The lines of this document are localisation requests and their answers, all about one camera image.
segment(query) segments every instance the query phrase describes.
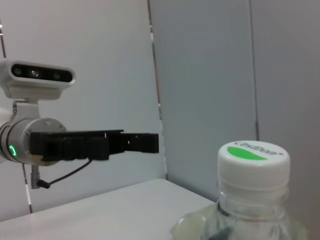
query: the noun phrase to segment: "white bottle cap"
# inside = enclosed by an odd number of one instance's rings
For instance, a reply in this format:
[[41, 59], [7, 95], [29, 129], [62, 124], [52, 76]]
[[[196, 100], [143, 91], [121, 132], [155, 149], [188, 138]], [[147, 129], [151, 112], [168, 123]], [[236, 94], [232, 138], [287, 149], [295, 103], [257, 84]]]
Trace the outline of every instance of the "white bottle cap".
[[287, 192], [290, 156], [277, 145], [235, 141], [220, 148], [218, 182], [223, 194], [251, 202], [269, 202]]

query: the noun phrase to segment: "white wall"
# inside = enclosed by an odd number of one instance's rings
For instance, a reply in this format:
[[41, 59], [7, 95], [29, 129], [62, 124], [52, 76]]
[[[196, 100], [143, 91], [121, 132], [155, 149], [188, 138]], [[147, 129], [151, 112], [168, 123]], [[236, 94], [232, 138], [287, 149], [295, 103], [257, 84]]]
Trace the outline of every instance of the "white wall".
[[215, 200], [218, 149], [254, 140], [247, 0], [150, 0], [170, 181]]
[[320, 236], [320, 2], [252, 1], [260, 139], [291, 155], [288, 210]]
[[[0, 17], [8, 58], [76, 73], [59, 100], [39, 103], [42, 117], [68, 130], [160, 132], [146, 0], [1, 0]], [[41, 177], [54, 180], [85, 162], [41, 167]], [[164, 174], [162, 153], [113, 155], [49, 190], [31, 190], [31, 202], [40, 211]]]
[[[0, 48], [0, 61], [3, 59]], [[12, 101], [5, 94], [0, 94], [0, 106], [10, 109]], [[20, 217], [29, 212], [22, 164], [10, 161], [0, 163], [0, 221]]]

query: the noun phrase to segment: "wall seam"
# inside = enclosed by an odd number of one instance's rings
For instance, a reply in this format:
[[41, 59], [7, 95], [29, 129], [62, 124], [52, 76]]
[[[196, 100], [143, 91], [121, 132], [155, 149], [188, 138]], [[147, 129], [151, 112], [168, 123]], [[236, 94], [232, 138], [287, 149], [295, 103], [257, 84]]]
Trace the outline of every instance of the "wall seam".
[[253, 104], [255, 117], [255, 138], [260, 141], [259, 132], [259, 115], [258, 115], [258, 97], [257, 97], [257, 72], [256, 72], [256, 51], [255, 51], [255, 36], [254, 36], [254, 18], [252, 0], [248, 0], [249, 8], [249, 31], [250, 31], [250, 46], [251, 46], [251, 61], [252, 61], [252, 85], [253, 85]]
[[2, 32], [1, 19], [0, 19], [0, 41], [1, 41], [2, 55], [4, 58], [7, 58], [6, 49], [5, 49], [4, 34]]
[[161, 144], [162, 150], [163, 150], [164, 176], [165, 176], [165, 179], [168, 180], [168, 164], [167, 164], [167, 158], [166, 158], [165, 137], [164, 137], [164, 129], [163, 129], [163, 121], [162, 121], [162, 111], [161, 111], [158, 71], [157, 71], [157, 60], [156, 60], [154, 30], [153, 30], [153, 25], [152, 25], [150, 0], [147, 0], [147, 4], [148, 4], [149, 23], [150, 23], [150, 35], [151, 35], [150, 37], [151, 37], [151, 43], [152, 43], [152, 54], [153, 54], [153, 63], [154, 63], [156, 94], [157, 94], [157, 100], [158, 100], [159, 120], [160, 120], [160, 129], [161, 129], [161, 133], [160, 133], [161, 136], [159, 136], [159, 138], [160, 138], [159, 144]]

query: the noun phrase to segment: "white table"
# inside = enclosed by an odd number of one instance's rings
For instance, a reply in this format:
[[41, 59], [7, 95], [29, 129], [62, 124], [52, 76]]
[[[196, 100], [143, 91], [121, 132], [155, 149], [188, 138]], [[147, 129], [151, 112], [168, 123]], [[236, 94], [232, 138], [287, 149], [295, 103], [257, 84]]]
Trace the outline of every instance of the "white table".
[[180, 217], [212, 203], [155, 179], [0, 222], [0, 239], [165, 240]]

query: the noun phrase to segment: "camera housing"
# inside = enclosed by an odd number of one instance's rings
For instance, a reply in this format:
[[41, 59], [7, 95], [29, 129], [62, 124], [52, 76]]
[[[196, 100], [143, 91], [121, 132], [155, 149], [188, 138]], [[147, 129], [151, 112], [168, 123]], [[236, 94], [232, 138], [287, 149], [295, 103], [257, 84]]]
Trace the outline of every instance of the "camera housing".
[[56, 100], [75, 82], [75, 73], [67, 67], [20, 60], [0, 62], [0, 86], [11, 99]]

